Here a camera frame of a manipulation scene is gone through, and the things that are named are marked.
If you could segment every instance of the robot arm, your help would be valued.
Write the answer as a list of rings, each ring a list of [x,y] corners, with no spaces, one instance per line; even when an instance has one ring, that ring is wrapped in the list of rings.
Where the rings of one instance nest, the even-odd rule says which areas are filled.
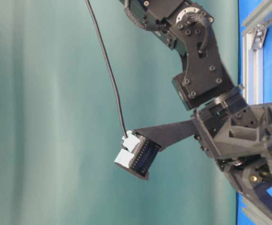
[[[233,188],[272,221],[272,103],[247,105],[224,68],[214,19],[189,0],[120,0],[128,17],[153,32],[182,59],[173,84],[191,120],[136,129],[124,138],[115,163],[141,179],[157,153],[191,135],[214,158]],[[197,107],[206,104],[200,111]]]

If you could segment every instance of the wire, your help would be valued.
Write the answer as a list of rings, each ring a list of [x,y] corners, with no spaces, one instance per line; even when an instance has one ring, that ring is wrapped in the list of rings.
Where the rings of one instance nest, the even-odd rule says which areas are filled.
[[[104,59],[106,61],[108,72],[109,72],[111,82],[113,84],[113,88],[114,88],[114,91],[115,91],[115,97],[116,97],[116,101],[117,101],[119,120],[120,120],[121,128],[122,128],[122,131],[123,131],[123,135],[124,135],[125,138],[128,138],[127,133],[126,133],[126,128],[125,128],[123,115],[122,115],[120,96],[119,96],[117,84],[116,84],[116,81],[115,81],[115,78],[114,78],[114,74],[113,74],[113,71],[112,71],[112,68],[111,68],[111,65],[110,65],[109,57],[108,57],[106,48],[105,48],[104,43],[103,43],[103,38],[102,38],[102,35],[100,33],[99,26],[97,24],[97,20],[96,20],[96,17],[94,15],[93,9],[91,7],[90,1],[85,0],[85,2],[86,2],[86,5],[87,5],[87,7],[89,9],[89,12],[90,12],[90,15],[91,15],[91,18],[92,18],[92,21],[93,21],[93,24],[94,24],[94,27],[95,27],[95,30],[96,30],[96,33],[97,33],[99,44],[100,44],[100,46],[102,48],[102,51],[103,51],[103,57],[104,57]]]
[[[206,30],[205,38],[199,48],[199,53],[203,53],[208,45],[210,35],[211,35],[211,24],[208,19],[206,19],[203,15],[201,14],[195,14],[190,16],[190,22],[198,22],[200,23]]]
[[[135,15],[131,12],[131,0],[125,0],[125,14],[137,27],[147,30],[147,31],[159,31],[159,30],[167,30],[167,25],[164,24],[146,24],[145,22],[141,22],[138,20]]]

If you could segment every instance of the bolt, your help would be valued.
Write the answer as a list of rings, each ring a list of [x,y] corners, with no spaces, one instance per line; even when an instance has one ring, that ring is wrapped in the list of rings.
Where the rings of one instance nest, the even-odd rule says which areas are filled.
[[[252,175],[251,177],[250,177],[250,180],[251,180],[251,182],[257,182],[258,181],[258,178],[257,178],[257,176],[256,175]]]
[[[180,22],[180,23],[178,23],[177,28],[179,30],[182,30],[184,28],[184,25]]]
[[[194,135],[195,140],[201,140],[201,137],[199,135]]]
[[[257,37],[261,37],[263,35],[263,32],[261,30],[257,31]]]
[[[185,86],[185,85],[188,85],[190,83],[191,83],[191,81],[189,79],[185,79],[183,85]]]
[[[195,30],[195,34],[198,35],[198,34],[200,34],[200,33],[201,33],[201,30],[200,30],[200,29],[196,29],[196,30]]]
[[[206,147],[203,147],[203,146],[201,146],[200,149],[203,151],[209,151],[209,149],[207,149]]]
[[[210,70],[211,72],[215,71],[215,70],[216,70],[216,66],[210,66],[210,67],[209,67],[209,70]]]
[[[195,98],[195,97],[197,96],[197,93],[196,93],[195,91],[192,91],[192,92],[191,92],[191,96],[192,96],[193,98]]]
[[[189,29],[186,30],[186,35],[187,36],[191,35],[191,33],[192,33],[191,30],[189,30]]]
[[[216,83],[218,83],[218,84],[222,83],[222,79],[221,78],[217,78],[216,79]]]
[[[257,38],[254,40],[255,43],[260,43],[260,41],[261,41],[261,38],[260,38],[260,37],[257,37]]]
[[[149,1],[145,1],[144,6],[146,6],[146,7],[149,6]]]

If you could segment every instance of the metal frame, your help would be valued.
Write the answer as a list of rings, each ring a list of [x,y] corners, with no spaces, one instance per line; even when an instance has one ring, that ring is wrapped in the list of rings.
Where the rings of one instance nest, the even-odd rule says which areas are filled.
[[[264,51],[267,29],[272,26],[272,0],[263,0],[245,19],[243,39],[244,98],[249,104],[264,102]]]

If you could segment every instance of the teal backdrop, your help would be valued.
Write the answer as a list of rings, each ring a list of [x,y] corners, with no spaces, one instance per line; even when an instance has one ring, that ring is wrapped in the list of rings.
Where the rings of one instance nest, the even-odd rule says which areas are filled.
[[[234,0],[199,0],[238,75]],[[176,52],[118,0],[92,0],[126,126],[189,119]],[[113,164],[122,133],[83,0],[0,0],[0,225],[234,225],[235,192],[193,138],[159,154],[150,180]]]

